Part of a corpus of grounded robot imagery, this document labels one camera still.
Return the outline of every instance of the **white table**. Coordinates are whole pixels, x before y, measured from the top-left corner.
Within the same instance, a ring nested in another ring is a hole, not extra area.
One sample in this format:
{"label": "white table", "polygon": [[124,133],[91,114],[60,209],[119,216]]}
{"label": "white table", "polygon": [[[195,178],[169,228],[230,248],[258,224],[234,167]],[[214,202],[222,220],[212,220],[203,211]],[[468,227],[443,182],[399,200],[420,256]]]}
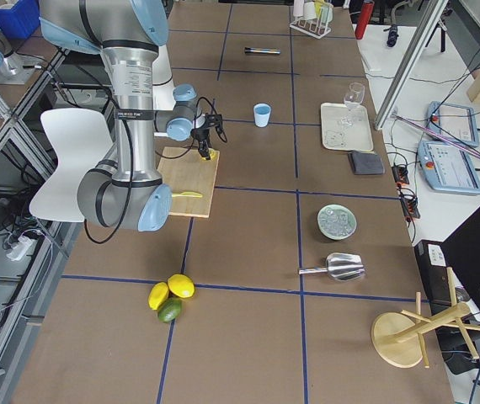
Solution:
{"label": "white table", "polygon": [[[405,51],[413,37],[414,27],[399,27],[399,38],[393,48],[386,46],[388,27],[380,25],[369,25],[363,40],[358,41],[360,52],[365,61],[365,73],[368,75],[371,94],[375,107],[381,107],[382,101],[392,82],[391,79],[381,77],[394,77],[396,70],[405,54]],[[411,78],[397,99],[397,113],[412,120],[425,119],[427,108],[432,101],[442,101],[451,91],[455,82],[436,84],[433,82],[420,82],[412,80],[422,79],[434,82],[457,79],[468,72],[467,66],[459,56],[456,47],[446,37],[446,49],[440,52],[440,34],[435,34],[429,46],[419,59],[413,69]],[[472,106],[476,112],[480,111],[480,104],[472,104],[467,96],[467,89],[472,84],[472,77],[465,82],[448,98],[447,102]],[[476,115],[477,127],[480,128],[480,114]],[[387,121],[383,127],[383,135],[386,143],[396,147],[402,147],[410,151],[418,149],[418,143],[422,138],[421,133],[403,122]],[[403,158],[390,154],[400,152],[408,160],[414,162],[414,152],[396,149],[387,145],[390,162],[395,157],[396,164],[404,163]],[[476,168],[480,168],[480,161],[472,158]],[[416,192],[419,197],[419,213],[421,218],[416,220],[415,236],[413,227],[409,232],[413,243],[419,240],[444,241],[470,214],[480,206],[480,195],[468,196],[459,194],[448,194],[435,192],[425,181],[419,165],[408,166],[408,177],[410,189]],[[476,377],[477,371],[469,371],[455,376],[448,370],[454,397],[458,402],[468,403],[472,380]],[[474,404],[480,404],[480,388],[477,388],[474,396]]]}

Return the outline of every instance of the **wooden cutting board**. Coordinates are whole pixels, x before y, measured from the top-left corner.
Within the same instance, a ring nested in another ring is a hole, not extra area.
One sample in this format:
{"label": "wooden cutting board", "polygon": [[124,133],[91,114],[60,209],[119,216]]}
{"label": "wooden cutting board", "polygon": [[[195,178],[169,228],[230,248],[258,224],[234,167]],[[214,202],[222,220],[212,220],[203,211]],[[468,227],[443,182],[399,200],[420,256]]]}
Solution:
{"label": "wooden cutting board", "polygon": [[[165,147],[165,157],[180,156],[185,152],[182,147]],[[217,163],[220,152],[211,160],[203,160],[196,150],[190,150],[185,156],[177,159],[162,158],[157,170],[163,175],[166,183],[174,194],[184,191],[195,191],[202,198],[179,196],[173,198],[170,215],[208,217],[216,183]]]}

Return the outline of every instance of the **wine glass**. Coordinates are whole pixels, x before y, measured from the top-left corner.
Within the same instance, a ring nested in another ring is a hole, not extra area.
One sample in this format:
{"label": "wine glass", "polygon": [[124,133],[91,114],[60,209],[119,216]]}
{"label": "wine glass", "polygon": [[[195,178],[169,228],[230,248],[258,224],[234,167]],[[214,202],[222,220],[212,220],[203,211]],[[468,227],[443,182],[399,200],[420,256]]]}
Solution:
{"label": "wine glass", "polygon": [[347,114],[341,119],[341,125],[352,126],[352,111],[364,101],[365,86],[360,82],[352,82],[343,97],[345,106],[347,107]]}

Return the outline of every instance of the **wooden mug tree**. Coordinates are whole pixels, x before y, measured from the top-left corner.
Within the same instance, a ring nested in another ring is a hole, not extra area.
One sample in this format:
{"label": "wooden mug tree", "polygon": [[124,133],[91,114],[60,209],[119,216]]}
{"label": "wooden mug tree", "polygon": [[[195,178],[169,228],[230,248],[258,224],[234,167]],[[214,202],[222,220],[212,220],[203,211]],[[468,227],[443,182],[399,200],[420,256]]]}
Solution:
{"label": "wooden mug tree", "polygon": [[451,307],[432,317],[424,317],[420,311],[421,294],[417,292],[415,313],[406,310],[402,310],[400,313],[383,313],[373,322],[371,341],[379,355],[389,364],[398,368],[411,368],[423,359],[424,366],[429,368],[424,334],[438,327],[459,328],[472,357],[479,359],[467,330],[480,331],[480,326],[462,322],[461,318],[470,314],[470,308],[467,303],[457,302],[453,270],[448,267],[447,271]]}

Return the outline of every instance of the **light blue cup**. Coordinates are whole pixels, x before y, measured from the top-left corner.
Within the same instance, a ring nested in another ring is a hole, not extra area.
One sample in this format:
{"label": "light blue cup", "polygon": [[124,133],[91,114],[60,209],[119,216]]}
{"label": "light blue cup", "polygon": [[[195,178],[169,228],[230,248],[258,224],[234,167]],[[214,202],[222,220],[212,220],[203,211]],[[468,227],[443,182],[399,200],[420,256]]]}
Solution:
{"label": "light blue cup", "polygon": [[253,113],[255,115],[255,124],[259,128],[264,128],[270,119],[270,112],[272,107],[268,104],[257,104],[253,107]]}

